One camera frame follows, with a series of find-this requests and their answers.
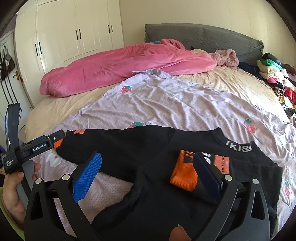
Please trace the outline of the left hand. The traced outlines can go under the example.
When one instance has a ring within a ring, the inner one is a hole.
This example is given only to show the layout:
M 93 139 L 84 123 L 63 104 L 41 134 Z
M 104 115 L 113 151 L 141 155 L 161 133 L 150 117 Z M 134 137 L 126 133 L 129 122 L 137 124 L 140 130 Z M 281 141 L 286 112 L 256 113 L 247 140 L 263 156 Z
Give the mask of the left hand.
M 25 222 L 25 208 L 19 199 L 16 186 L 20 184 L 24 178 L 23 172 L 15 172 L 7 174 L 4 179 L 3 186 L 3 202 L 7 212 L 18 225 Z

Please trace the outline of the right hand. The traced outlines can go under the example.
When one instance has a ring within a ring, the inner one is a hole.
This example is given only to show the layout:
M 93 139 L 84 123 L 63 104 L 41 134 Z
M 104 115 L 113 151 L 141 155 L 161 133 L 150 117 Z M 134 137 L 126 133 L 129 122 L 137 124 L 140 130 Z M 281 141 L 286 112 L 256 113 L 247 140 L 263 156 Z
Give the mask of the right hand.
M 181 225 L 175 227 L 170 234 L 169 241 L 191 241 L 186 231 Z

